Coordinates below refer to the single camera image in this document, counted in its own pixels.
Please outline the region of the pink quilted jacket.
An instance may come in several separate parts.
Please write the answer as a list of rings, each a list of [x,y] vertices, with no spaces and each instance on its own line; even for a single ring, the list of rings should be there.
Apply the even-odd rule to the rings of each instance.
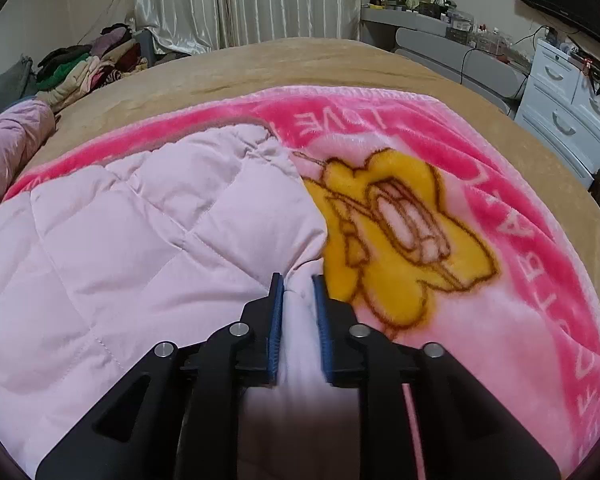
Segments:
[[[286,148],[230,125],[0,206],[0,440],[33,474],[155,344],[206,340],[285,281],[279,371],[247,391],[247,479],[354,479],[358,396],[326,382],[312,278],[327,229]]]

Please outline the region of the pile of folded clothes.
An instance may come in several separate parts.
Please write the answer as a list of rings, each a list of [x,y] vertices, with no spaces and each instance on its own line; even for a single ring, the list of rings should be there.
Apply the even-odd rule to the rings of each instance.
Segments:
[[[94,40],[46,55],[35,72],[35,96],[59,113],[108,84],[184,56],[159,53],[148,30],[132,32],[127,24],[113,24]]]

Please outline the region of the pink football bear blanket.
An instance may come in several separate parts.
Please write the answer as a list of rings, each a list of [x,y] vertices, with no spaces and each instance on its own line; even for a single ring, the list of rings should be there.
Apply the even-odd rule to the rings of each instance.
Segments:
[[[438,336],[566,474],[600,438],[600,300],[515,168],[431,96],[280,87],[151,117],[26,171],[9,197],[196,128],[253,122],[326,223],[329,291],[401,342]]]

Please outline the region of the lilac floral duvet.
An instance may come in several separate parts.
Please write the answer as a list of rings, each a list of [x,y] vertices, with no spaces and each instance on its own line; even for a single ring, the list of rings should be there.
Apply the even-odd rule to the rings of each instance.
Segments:
[[[55,131],[52,109],[38,99],[14,104],[0,114],[0,201],[18,172]]]

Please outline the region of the white drawer cabinet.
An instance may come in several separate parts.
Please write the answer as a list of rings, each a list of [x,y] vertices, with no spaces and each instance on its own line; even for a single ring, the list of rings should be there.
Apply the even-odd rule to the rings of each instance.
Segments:
[[[586,188],[593,184],[600,170],[600,94],[573,56],[538,41],[515,122]]]

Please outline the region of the tan bed cover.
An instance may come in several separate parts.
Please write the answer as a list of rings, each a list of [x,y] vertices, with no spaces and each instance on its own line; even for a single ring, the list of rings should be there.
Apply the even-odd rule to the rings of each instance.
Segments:
[[[148,68],[66,108],[56,133],[28,166],[50,162],[141,119],[292,84],[394,89],[443,102],[494,146],[550,208],[600,298],[600,207],[554,153],[477,93],[403,56],[359,41],[289,38]]]

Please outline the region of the grey desk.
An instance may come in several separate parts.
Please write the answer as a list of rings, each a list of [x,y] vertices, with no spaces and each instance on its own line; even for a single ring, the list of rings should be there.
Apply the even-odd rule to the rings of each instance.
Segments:
[[[508,117],[516,115],[527,75],[476,47],[445,37],[446,24],[413,11],[361,10],[361,40],[422,64],[483,96]]]

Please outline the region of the striped beige curtain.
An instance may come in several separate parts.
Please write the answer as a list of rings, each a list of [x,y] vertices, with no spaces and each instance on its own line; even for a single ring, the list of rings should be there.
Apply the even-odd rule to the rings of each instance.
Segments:
[[[131,0],[155,45],[189,55],[296,37],[358,38],[361,0]]]

